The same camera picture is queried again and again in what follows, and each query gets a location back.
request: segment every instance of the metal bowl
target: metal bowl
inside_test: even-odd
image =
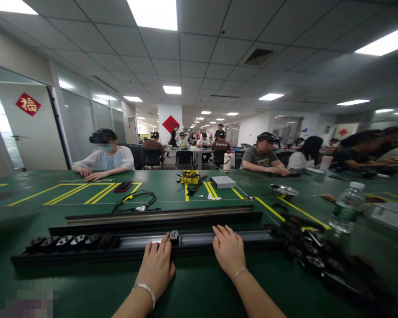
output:
[[[279,197],[282,199],[289,200],[290,198],[299,194],[298,191],[296,191],[295,189],[292,189],[286,185],[270,184],[270,188],[271,188],[271,190],[273,190],[273,194],[276,197]]]

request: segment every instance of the red diamond decoration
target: red diamond decoration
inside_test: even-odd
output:
[[[23,93],[15,105],[31,116],[34,116],[41,107],[41,104],[27,93]]]
[[[164,121],[164,123],[162,124],[162,126],[166,130],[168,130],[169,133],[171,133],[175,125],[180,126],[180,124],[174,119],[173,116],[168,117],[167,120]]]

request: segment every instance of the smartphone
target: smartphone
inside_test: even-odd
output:
[[[117,186],[114,190],[114,192],[125,192],[128,190],[128,188],[130,187],[130,185],[132,185],[133,182],[132,181],[124,181],[122,182],[119,186]]]

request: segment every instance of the desk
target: desk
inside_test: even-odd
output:
[[[223,175],[220,170],[201,172],[209,176]],[[231,170],[229,176],[237,182],[239,187],[236,190],[240,196],[248,194],[259,197],[268,206],[279,201],[269,191],[270,183],[290,186],[299,191],[292,204],[325,224],[333,205],[319,195],[332,193],[337,196],[348,185],[347,182],[310,172],[297,178],[283,178],[248,170]],[[349,172],[342,176],[365,183],[367,193],[398,202],[398,178],[364,180]],[[55,204],[44,205],[80,185],[57,186],[59,180],[77,178],[79,175],[72,171],[32,171],[0,179],[0,183],[7,184],[0,187],[0,193],[6,192],[8,186],[15,191],[15,194],[0,201],[0,308],[4,307],[4,300],[14,295],[17,289],[28,289],[28,284],[23,286],[28,280],[35,280],[37,289],[41,286],[43,289],[58,289],[55,304],[59,306],[60,316],[65,318],[110,317],[129,294],[140,261],[38,268],[22,273],[15,273],[9,261],[9,257],[20,253],[25,243],[33,237],[47,235],[48,227],[64,226],[64,216],[110,212],[113,203],[124,195],[110,191],[101,198],[95,197],[109,187],[96,183]],[[136,182],[130,190],[138,187],[154,191],[157,196],[154,208],[249,204],[232,189],[216,189],[222,199],[208,200],[207,190],[203,186],[197,195],[203,194],[204,197],[191,197],[187,202],[183,185],[174,182],[178,178],[176,171],[128,171],[109,178],[114,179],[112,183],[126,180]],[[85,204],[93,197],[95,200],[99,198],[98,201]],[[128,204],[139,206],[148,198],[137,197],[133,200],[136,201]],[[280,222],[264,204],[258,200],[254,203],[257,209],[264,211],[263,223]],[[295,208],[289,208],[289,212],[304,216]],[[333,235],[333,232],[327,231],[326,235]],[[343,244],[350,253],[371,259],[376,272],[398,298],[397,232],[360,217],[355,233]],[[315,277],[306,274],[298,264],[290,265],[279,252],[246,253],[246,261],[249,271],[289,318],[363,317],[355,308],[326,291]],[[178,258],[175,264],[176,275],[151,317],[246,317],[236,290],[214,256]]]

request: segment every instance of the ceiling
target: ceiling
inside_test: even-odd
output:
[[[398,50],[353,53],[398,29],[398,0],[177,0],[179,31],[138,27],[126,0],[24,1],[39,15],[0,12],[0,29],[120,96],[138,96],[147,122],[158,104],[183,104],[185,127],[267,110],[398,107]],[[245,65],[257,48],[275,53],[262,67]],[[268,93],[285,95],[258,100]],[[352,99],[371,102],[336,105]]]

